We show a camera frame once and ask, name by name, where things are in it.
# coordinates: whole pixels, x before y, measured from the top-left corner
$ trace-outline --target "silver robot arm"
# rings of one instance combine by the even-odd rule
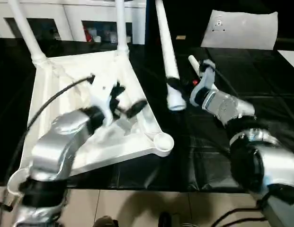
[[[294,227],[294,153],[257,121],[253,105],[212,89],[215,65],[202,63],[203,77],[190,103],[214,115],[230,140],[231,173],[249,190],[272,227]]]
[[[121,115],[132,118],[147,105],[146,100],[139,100],[128,110],[119,108],[116,97],[124,90],[117,83],[105,102],[108,106],[75,110],[52,122],[32,150],[29,177],[19,187],[24,196],[16,207],[13,226],[61,226],[57,220],[67,203],[67,179],[78,149],[107,124],[105,113],[112,113],[114,120]]]

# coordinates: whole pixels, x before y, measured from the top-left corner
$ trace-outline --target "white pole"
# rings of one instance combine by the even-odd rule
[[[115,0],[116,18],[117,18],[117,51],[118,53],[129,54],[126,34],[126,20],[125,20],[125,2],[124,0]]]
[[[165,72],[167,78],[179,79],[177,64],[175,60],[174,50],[171,41],[166,12],[162,0],[155,0],[158,25],[160,29],[160,41],[162,55],[164,58]],[[168,85],[167,96],[168,108],[172,111],[184,110],[186,102],[182,98],[181,93]]]
[[[31,53],[31,58],[33,63],[38,63],[45,61],[47,58],[45,54],[41,51],[35,36],[31,30],[31,27],[21,9],[21,5],[18,0],[8,0],[8,3],[13,11],[14,19],[18,25],[18,28],[23,35],[23,38],[27,44],[27,47]]]

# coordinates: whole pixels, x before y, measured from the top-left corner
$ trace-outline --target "black table surface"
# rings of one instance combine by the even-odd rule
[[[40,42],[48,57],[114,50],[111,44]],[[160,45],[130,45],[130,61],[162,130],[175,141],[167,157],[146,155],[73,176],[71,188],[243,192],[231,177],[225,131],[214,118],[189,106],[170,112]],[[240,98],[251,102],[258,118],[294,152],[294,68],[277,51],[175,46],[181,80],[195,77],[187,60],[212,59]],[[0,39],[0,185],[12,153],[26,128],[35,67],[21,39]],[[218,76],[216,86],[228,93]]]

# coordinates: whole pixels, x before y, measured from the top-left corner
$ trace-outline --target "white floor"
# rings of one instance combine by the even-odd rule
[[[92,227],[95,219],[109,215],[118,220],[120,227],[157,227],[159,214],[168,211],[181,223],[209,227],[233,208],[254,205],[247,194],[72,190],[61,221],[66,227]],[[12,216],[13,213],[5,214],[5,227],[10,226]],[[237,214],[221,224],[244,217],[261,217],[261,214]],[[250,226],[270,225],[267,222],[236,225]]]

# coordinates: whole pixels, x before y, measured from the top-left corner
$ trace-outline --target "black cable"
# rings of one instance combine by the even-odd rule
[[[15,165],[15,162],[17,160],[17,157],[19,156],[19,153],[21,152],[21,149],[23,147],[23,144],[24,144],[24,141],[25,141],[25,138],[30,130],[30,128],[32,127],[32,125],[34,124],[34,122],[37,120],[37,118],[39,117],[39,115],[42,113],[42,111],[51,103],[53,102],[57,97],[59,97],[61,94],[63,94],[65,91],[69,90],[70,88],[78,85],[79,83],[82,83],[84,81],[93,81],[94,79],[94,75],[91,75],[89,77],[86,77],[86,78],[83,78],[83,79],[80,79],[70,85],[68,85],[67,87],[65,87],[64,89],[60,90],[59,92],[57,92],[54,96],[52,96],[47,102],[45,102],[41,108],[36,112],[36,114],[32,117],[30,123],[28,124],[27,126],[27,129],[24,131],[22,137],[20,138],[19,142],[18,142],[18,145],[13,153],[13,156],[12,156],[12,159],[11,159],[11,162],[10,162],[10,165],[8,166],[8,169],[6,171],[6,175],[5,175],[5,178],[4,178],[4,183],[5,185],[8,184],[8,181],[9,181],[9,178],[10,178],[10,174],[13,170],[13,167]],[[3,210],[4,210],[4,207],[5,207],[5,203],[6,203],[6,199],[7,199],[7,196],[8,196],[8,190],[7,190],[7,187],[5,188],[3,194],[2,194],[2,203],[1,203],[1,206],[0,206],[0,226],[1,226],[1,223],[2,223],[2,216],[3,216]]]
[[[216,68],[212,67],[211,65],[209,65],[215,72],[216,74],[223,79],[223,81],[226,83],[226,85],[228,85],[229,89],[232,91],[233,95],[236,96],[237,98],[239,98],[239,94],[237,93],[237,91],[234,89],[234,87],[231,85],[231,83],[229,82],[229,80]]]
[[[226,217],[228,217],[231,214],[234,214],[236,212],[253,212],[253,211],[260,211],[260,208],[251,207],[251,208],[236,208],[233,210],[228,211],[227,213],[223,214],[220,218],[218,218],[211,227],[216,227],[222,220],[224,220]]]
[[[233,226],[235,224],[239,224],[239,223],[243,223],[243,222],[248,222],[248,221],[254,221],[254,222],[258,222],[258,221],[267,221],[266,218],[242,218],[242,219],[239,219],[237,221],[233,221],[233,222],[230,222],[228,224],[225,224],[221,227],[230,227],[230,226]]]

